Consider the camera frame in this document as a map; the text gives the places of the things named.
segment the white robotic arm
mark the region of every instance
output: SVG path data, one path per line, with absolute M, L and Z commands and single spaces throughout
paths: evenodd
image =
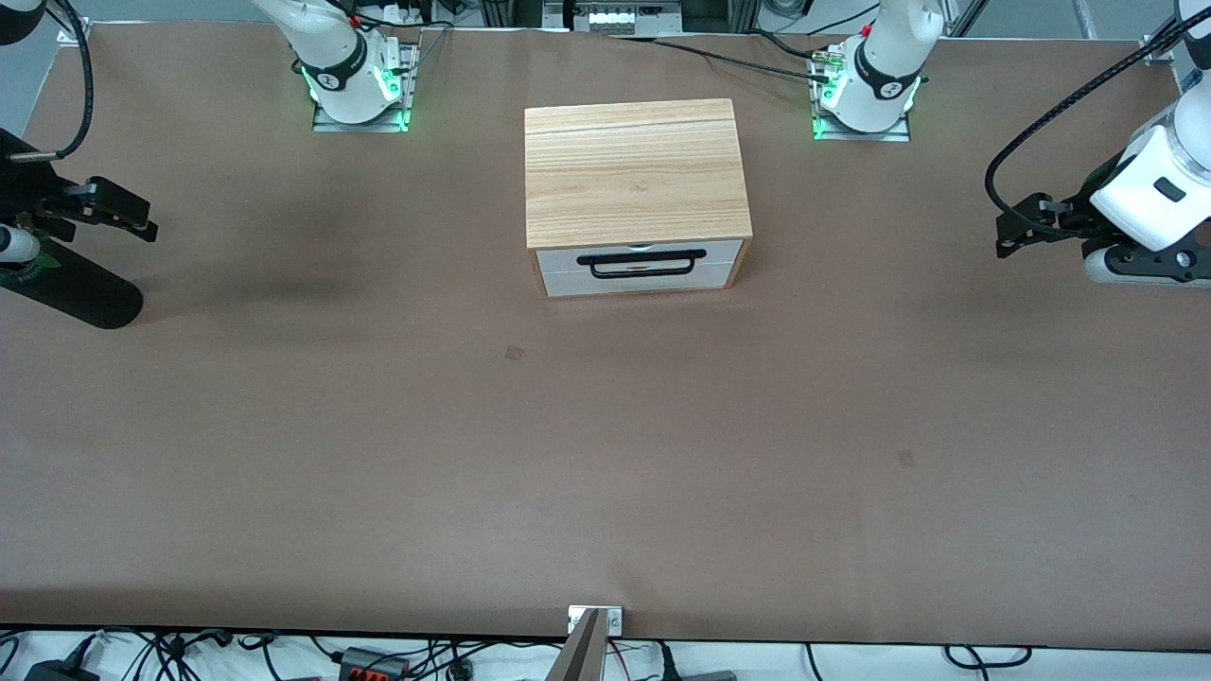
M 859 132 L 889 130 L 912 107 L 945 24 L 939 0 L 882 0 L 868 29 L 831 48 L 844 67 L 820 107 Z
M 1211 0 L 1177 0 L 1175 22 L 1161 32 L 1161 42 L 1184 40 L 1204 78 L 1141 126 L 1077 195 L 1054 202 L 1033 194 L 1005 210 L 997 221 L 998 257 L 1029 244 L 1075 238 L 1084 241 L 1085 274 L 1096 282 L 1211 287 L 1211 245 L 1199 244 L 1196 234 L 1211 221 L 1211 80 L 1205 78 L 1211 69 Z M 1012 149 L 1153 50 L 1150 45 L 1117 64 L 1006 147 L 986 178 L 993 200 L 992 177 Z
M 286 34 L 320 108 L 343 124 L 373 120 L 403 96 L 400 41 L 358 30 L 323 0 L 251 0 Z

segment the robotic arm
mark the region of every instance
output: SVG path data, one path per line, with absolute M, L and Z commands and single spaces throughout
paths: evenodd
M 56 2 L 82 33 L 70 1 Z M 0 0 L 0 45 L 33 33 L 46 10 L 46 0 Z M 73 143 L 61 151 L 39 151 L 0 128 L 0 287 L 93 326 L 117 328 L 139 314 L 142 293 L 62 242 L 75 238 L 74 223 L 115 227 L 149 242 L 157 228 L 142 198 L 103 177 L 76 184 L 51 166 L 80 145 L 91 119 L 91 63 L 85 36 L 78 39 L 86 104 Z
M 1204 73 L 1211 69 L 1206 17 L 1211 0 L 1177 1 L 1176 21 L 1193 23 L 1183 40 Z M 1211 245 L 1200 245 L 1195 231 L 1209 219 L 1211 80 L 1203 78 L 1140 127 L 1078 194 L 1062 202 L 1033 194 L 1003 213 L 997 254 L 1081 239 L 1085 273 L 1096 282 L 1211 287 Z
M 859 132 L 889 130 L 912 107 L 945 24 L 939 0 L 883 0 L 867 29 L 830 48 L 844 67 L 820 107 Z
M 325 0 L 252 0 L 294 50 L 311 96 L 343 124 L 373 120 L 403 96 L 400 40 L 357 30 Z

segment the brown table surface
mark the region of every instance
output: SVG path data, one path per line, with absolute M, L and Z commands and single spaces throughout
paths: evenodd
M 943 42 L 913 142 L 871 144 L 814 142 L 799 82 L 590 35 L 447 35 L 397 136 L 311 133 L 271 25 L 92 44 L 59 171 L 161 239 L 81 228 L 130 328 L 0 302 L 0 620 L 1211 646 L 1206 294 L 1087 284 L 1075 242 L 998 262 L 981 189 L 1130 45 Z M 27 137 L 80 91 L 64 52 Z M 1130 70 L 1005 195 L 1075 189 L 1173 93 Z M 736 287 L 540 299 L 523 109 L 696 97 L 735 102 Z

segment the wooden box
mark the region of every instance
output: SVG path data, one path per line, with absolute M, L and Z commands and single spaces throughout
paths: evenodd
M 526 110 L 544 296 L 723 288 L 751 239 L 730 99 Z

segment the power adapter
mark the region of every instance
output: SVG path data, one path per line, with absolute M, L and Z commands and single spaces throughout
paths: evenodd
M 402 681 L 407 674 L 402 656 L 366 648 L 348 648 L 340 656 L 342 681 Z
M 101 676 L 81 669 L 84 656 L 88 652 L 88 645 L 93 636 L 88 636 L 71 651 L 68 659 L 48 659 L 29 668 L 25 681 L 101 681 Z

